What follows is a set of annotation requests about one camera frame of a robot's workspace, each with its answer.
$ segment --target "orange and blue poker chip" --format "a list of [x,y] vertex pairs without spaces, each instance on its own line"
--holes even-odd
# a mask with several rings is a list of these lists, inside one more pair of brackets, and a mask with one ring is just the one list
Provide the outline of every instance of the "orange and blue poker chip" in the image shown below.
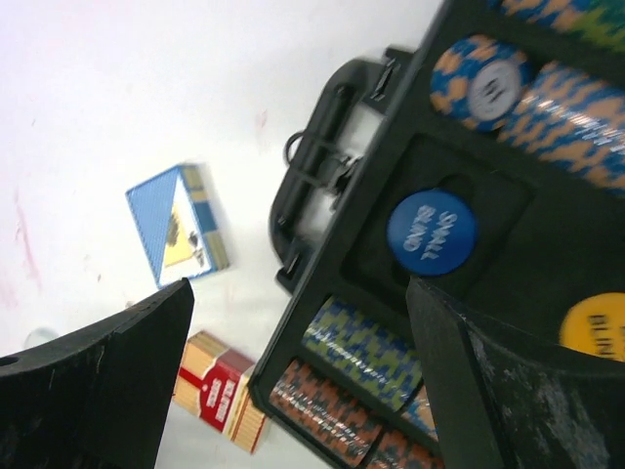
[[440,56],[430,98],[438,112],[472,130],[490,132],[505,124],[532,75],[519,48],[477,34]]

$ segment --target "poker chip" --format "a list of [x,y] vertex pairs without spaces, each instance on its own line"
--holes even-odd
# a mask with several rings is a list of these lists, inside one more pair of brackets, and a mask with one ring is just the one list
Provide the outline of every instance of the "poker chip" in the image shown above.
[[625,293],[604,293],[571,308],[560,343],[583,354],[625,362]]
[[288,366],[270,402],[351,467],[362,461],[382,430],[358,400],[303,362]]
[[421,387],[419,394],[417,394],[414,401],[410,403],[401,416],[419,430],[438,441],[437,428],[434,424],[430,401],[428,400],[428,391],[425,386]]
[[504,0],[501,11],[615,52],[625,52],[622,0]]
[[392,410],[404,405],[421,380],[421,365],[407,341],[336,298],[326,301],[302,342]]
[[397,261],[423,277],[453,272],[471,256],[478,225],[471,209],[457,196],[441,191],[416,192],[394,210],[387,242]]
[[625,195],[625,93],[583,71],[545,65],[498,140]]
[[432,74],[434,108],[466,127],[502,127],[532,78],[525,53],[484,35],[462,39],[438,59]]
[[368,469],[442,469],[443,462],[425,448],[409,442],[399,431],[388,432],[375,449]]

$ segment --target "red mark on table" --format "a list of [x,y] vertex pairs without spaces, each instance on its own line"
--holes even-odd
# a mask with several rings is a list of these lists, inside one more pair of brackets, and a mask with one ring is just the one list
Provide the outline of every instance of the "red mark on table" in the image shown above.
[[32,254],[32,248],[30,247],[30,239],[28,237],[28,225],[26,223],[26,216],[23,213],[20,205],[20,193],[16,190],[14,196],[14,204],[18,211],[18,229],[16,230],[16,242],[20,243],[24,254],[26,256],[26,266],[28,267],[28,276],[35,280],[39,291],[42,289],[41,275],[39,274],[39,268],[35,262],[35,257]]

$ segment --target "poker chip case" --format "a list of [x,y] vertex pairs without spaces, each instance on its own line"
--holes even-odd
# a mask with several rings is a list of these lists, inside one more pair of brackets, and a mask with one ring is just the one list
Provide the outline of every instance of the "poker chip case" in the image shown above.
[[[359,75],[348,99],[335,82],[345,100],[342,120],[325,135],[327,121],[315,111],[304,134],[311,139],[298,148],[272,208],[271,233],[285,266],[278,280],[293,297],[250,392],[259,409],[333,467],[404,467],[399,456],[380,456],[397,438],[415,446],[414,467],[441,467],[436,432],[423,425],[427,418],[412,418],[423,408],[406,416],[423,402],[428,380],[412,349],[405,303],[411,276],[553,343],[574,305],[625,291],[625,98],[618,92],[625,90],[625,61],[611,43],[570,33],[573,26],[534,21],[521,0],[501,3],[447,0],[417,52],[368,68],[379,81]],[[518,89],[505,109],[474,112],[484,115],[479,125],[467,114],[475,99],[492,105],[491,97],[511,88],[500,80],[498,91],[497,80],[485,75],[475,90],[462,80],[479,76],[462,76],[472,68],[453,61],[479,60],[486,70],[501,44],[514,48],[508,57],[517,58],[522,76],[507,82]],[[568,85],[554,83],[570,83],[573,91],[559,94]],[[339,190],[334,180],[335,214],[312,243],[282,216],[288,195],[296,184],[308,187],[299,202],[327,189],[314,184],[324,168],[307,164],[309,155],[336,160],[328,140],[363,103],[384,114],[383,122],[349,180]],[[394,215],[413,202],[414,215],[397,225],[405,236],[396,244]],[[450,218],[454,210],[460,215]],[[461,239],[454,226],[464,227]],[[435,269],[424,267],[428,259]],[[337,437],[331,422],[341,418],[350,423],[339,426],[351,432]]]

